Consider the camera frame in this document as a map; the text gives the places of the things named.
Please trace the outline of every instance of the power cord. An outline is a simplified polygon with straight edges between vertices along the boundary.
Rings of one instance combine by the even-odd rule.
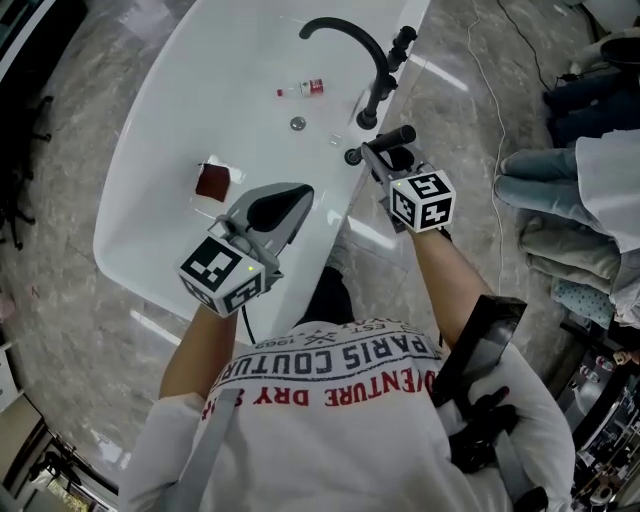
[[[520,34],[520,37],[522,39],[524,39],[524,42],[527,43],[529,45],[529,48],[531,48],[531,51],[533,52],[533,58],[536,61],[536,67],[538,68],[538,79],[540,80],[540,83],[544,86],[544,88],[547,90],[547,92],[551,92],[551,89],[549,89],[549,86],[546,84],[546,82],[542,79],[542,70],[540,69],[540,63],[538,62],[538,52],[536,51],[536,49],[533,47],[533,45],[529,42],[529,40],[527,39],[527,37],[520,31],[520,27],[518,26],[518,24],[513,21],[513,18],[511,18],[511,16],[509,16],[509,13],[507,12],[507,10],[504,8],[504,5],[502,5],[502,3],[500,2],[500,0],[496,0],[496,2],[498,2],[498,6],[500,7],[500,9],[502,9],[502,12],[504,12],[505,16],[507,17],[507,19],[513,24],[514,27],[516,27],[516,30],[518,31],[518,34]]]
[[[251,327],[249,326],[249,318],[247,317],[247,308],[245,306],[242,306],[242,318],[244,318],[244,325],[247,326],[247,332],[249,333],[249,339],[251,340],[251,343],[253,343],[255,345],[256,344],[256,340],[253,337],[253,333],[251,332]]]
[[[467,50],[469,51],[469,53],[471,54],[473,59],[476,61],[476,64],[478,65],[478,69],[480,70],[480,74],[482,75],[482,78],[484,79],[484,83],[487,85],[487,89],[489,89],[489,92],[491,93],[491,97],[493,98],[493,101],[496,104],[496,112],[498,113],[498,121],[500,121],[500,127],[502,128],[502,137],[500,138],[500,144],[498,144],[498,154],[496,155],[496,164],[495,164],[495,166],[493,168],[493,183],[491,185],[491,204],[493,206],[493,211],[496,213],[496,218],[498,219],[498,228],[500,228],[500,246],[499,246],[499,248],[500,248],[500,271],[498,272],[498,286],[497,286],[497,288],[498,288],[498,295],[502,295],[501,282],[502,282],[502,272],[504,271],[504,255],[503,255],[503,252],[504,252],[503,251],[504,231],[502,229],[502,219],[500,218],[500,213],[498,213],[498,207],[496,206],[496,195],[494,193],[494,187],[495,187],[496,177],[498,176],[498,166],[500,165],[500,156],[502,155],[502,145],[504,144],[504,140],[507,137],[507,130],[506,130],[505,126],[504,126],[504,122],[502,121],[502,114],[500,113],[500,104],[498,103],[498,98],[496,97],[495,93],[493,92],[493,89],[491,88],[491,85],[489,84],[489,80],[487,79],[487,75],[485,75],[485,73],[484,73],[484,69],[482,67],[482,64],[480,63],[480,60],[478,59],[477,55],[475,53],[473,53],[473,50],[471,49],[471,30],[473,30],[473,28],[478,23],[480,23],[480,13],[478,12],[478,6],[476,4],[476,1],[475,0],[471,0],[471,3],[473,4],[473,10],[474,10],[475,15],[476,15],[476,21],[474,21],[471,25],[469,25],[469,28],[467,29],[467,36],[468,36],[468,39],[467,39]]]

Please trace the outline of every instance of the black chair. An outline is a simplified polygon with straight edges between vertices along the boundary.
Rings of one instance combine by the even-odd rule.
[[[26,216],[19,208],[19,200],[27,181],[33,179],[31,168],[31,141],[33,139],[51,141],[51,134],[34,133],[34,125],[41,116],[44,107],[51,103],[53,97],[46,96],[36,108],[5,108],[2,134],[3,151],[0,153],[0,232],[5,224],[9,224],[13,245],[19,251],[23,244],[18,238],[16,220],[20,219],[29,225],[35,219]]]

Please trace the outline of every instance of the marble floor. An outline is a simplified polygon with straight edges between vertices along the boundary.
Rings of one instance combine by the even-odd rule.
[[[495,0],[476,0],[472,44],[500,102],[503,154],[549,145],[533,55]],[[98,204],[127,113],[163,43],[192,0],[91,0],[89,14],[44,93],[55,101],[35,143],[30,188],[38,223],[22,229],[21,253],[0,249],[0,284],[18,312],[5,324],[20,383],[50,428],[98,471],[118,479],[185,322],[104,277],[92,256]],[[554,0],[505,0],[537,48],[549,85],[588,43],[586,24]],[[412,124],[421,148],[458,191],[454,240],[494,288],[500,268],[491,183],[501,129],[495,104],[467,52],[472,0],[433,0],[384,128]],[[347,285],[358,317],[406,320],[436,335],[410,240],[396,236],[367,181],[343,235]],[[569,341],[549,281],[518,253],[519,219],[498,205],[504,228],[501,291],[529,303],[515,342],[548,380]]]

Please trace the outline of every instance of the jeans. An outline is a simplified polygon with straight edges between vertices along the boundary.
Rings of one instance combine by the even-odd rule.
[[[525,149],[503,160],[494,191],[503,202],[550,213],[606,233],[582,204],[575,149]]]
[[[351,297],[342,282],[342,274],[335,268],[325,267],[307,311],[296,325],[308,322],[343,325],[354,320]]]
[[[543,98],[554,114],[547,126],[556,147],[579,137],[640,128],[640,89],[634,72],[582,78]]]
[[[544,226],[529,222],[520,238],[530,267],[545,274],[586,284],[606,294],[620,270],[620,253],[613,239],[591,229]]]

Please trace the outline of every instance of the white cloth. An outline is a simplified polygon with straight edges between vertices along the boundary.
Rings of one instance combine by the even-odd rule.
[[[640,248],[640,130],[581,137],[576,143],[580,198],[624,254]]]
[[[420,332],[390,320],[325,326],[256,345],[231,361],[208,399],[158,401],[120,485],[121,511],[146,510],[176,481],[222,389],[240,388],[201,510],[507,511],[498,470],[463,474],[448,436],[464,427],[429,389],[442,362]],[[569,510],[571,433],[517,349],[473,385],[474,402],[507,385],[521,418],[511,434],[549,510]]]

